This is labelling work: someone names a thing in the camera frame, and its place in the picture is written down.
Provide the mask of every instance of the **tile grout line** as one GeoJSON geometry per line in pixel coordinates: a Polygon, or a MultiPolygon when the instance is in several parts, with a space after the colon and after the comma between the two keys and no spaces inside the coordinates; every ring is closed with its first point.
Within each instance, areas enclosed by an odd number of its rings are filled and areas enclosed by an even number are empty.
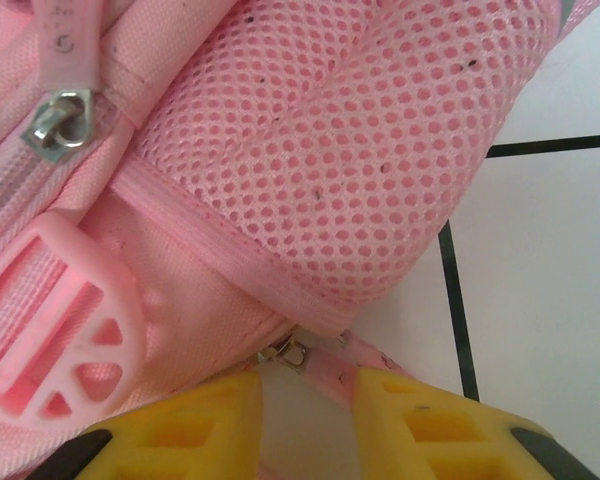
{"type": "Polygon", "coordinates": [[[451,313],[451,324],[453,326],[456,353],[458,355],[462,391],[465,397],[479,401],[478,381],[473,365],[471,342],[469,341],[469,328],[467,326],[467,317],[464,310],[462,290],[460,288],[458,263],[456,261],[453,236],[451,234],[451,224],[449,222],[447,222],[440,231],[438,242],[440,244],[440,254],[442,256],[442,267],[447,287],[447,298],[449,300],[449,311],[451,313]]]}
{"type": "Polygon", "coordinates": [[[600,135],[494,145],[489,149],[487,158],[567,152],[571,150],[588,150],[592,148],[600,148],[600,135]]]}

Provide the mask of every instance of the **yellow plastic part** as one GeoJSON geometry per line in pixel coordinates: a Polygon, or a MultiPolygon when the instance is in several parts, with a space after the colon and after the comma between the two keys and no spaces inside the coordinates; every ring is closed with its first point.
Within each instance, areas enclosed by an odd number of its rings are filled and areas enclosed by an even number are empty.
{"type": "Polygon", "coordinates": [[[400,375],[359,369],[353,414],[364,480],[553,480],[510,433],[545,430],[400,375]]]}
{"type": "Polygon", "coordinates": [[[256,373],[215,380],[87,430],[113,439],[78,480],[253,480],[262,429],[256,373]]]}

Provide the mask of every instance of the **pink plastic buckle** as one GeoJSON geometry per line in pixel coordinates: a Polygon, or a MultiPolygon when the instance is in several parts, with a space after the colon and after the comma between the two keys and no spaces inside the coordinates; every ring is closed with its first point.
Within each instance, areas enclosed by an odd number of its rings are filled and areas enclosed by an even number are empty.
{"type": "Polygon", "coordinates": [[[66,268],[0,356],[0,420],[44,430],[83,427],[114,413],[142,371],[146,340],[135,280],[53,212],[36,218],[3,253],[0,278],[36,240],[66,268]],[[76,321],[61,346],[59,330],[76,321]]]}

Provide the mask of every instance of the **floor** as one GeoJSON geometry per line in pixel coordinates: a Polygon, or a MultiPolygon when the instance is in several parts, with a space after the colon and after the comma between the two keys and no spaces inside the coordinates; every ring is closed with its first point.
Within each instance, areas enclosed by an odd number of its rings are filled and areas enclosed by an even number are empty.
{"type": "MultiPolygon", "coordinates": [[[[600,476],[600,8],[525,88],[439,242],[354,330],[423,381],[535,420],[600,476]]],[[[263,460],[288,480],[360,478],[349,415],[286,369],[264,377],[263,460]]]]}

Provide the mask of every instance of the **black rubber edge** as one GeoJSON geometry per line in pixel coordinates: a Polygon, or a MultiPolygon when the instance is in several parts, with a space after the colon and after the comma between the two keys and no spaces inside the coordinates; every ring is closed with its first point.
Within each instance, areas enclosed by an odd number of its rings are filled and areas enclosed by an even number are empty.
{"type": "Polygon", "coordinates": [[[451,224],[449,222],[445,224],[438,234],[438,242],[440,243],[444,280],[447,286],[447,298],[449,299],[453,336],[456,342],[462,392],[465,397],[480,401],[478,381],[473,366],[473,355],[471,354],[471,342],[469,341],[469,328],[467,327],[462,289],[460,288],[458,263],[456,261],[456,252],[453,246],[453,236],[451,234],[451,224]]]}
{"type": "Polygon", "coordinates": [[[555,439],[521,427],[511,434],[554,480],[600,480],[555,439]]]}
{"type": "Polygon", "coordinates": [[[534,155],[538,153],[567,152],[570,150],[588,150],[600,148],[600,135],[590,137],[560,138],[539,142],[507,143],[494,145],[489,149],[487,158],[534,155]]]}
{"type": "Polygon", "coordinates": [[[111,441],[109,430],[94,430],[65,442],[26,480],[75,480],[80,472],[111,441]]]}

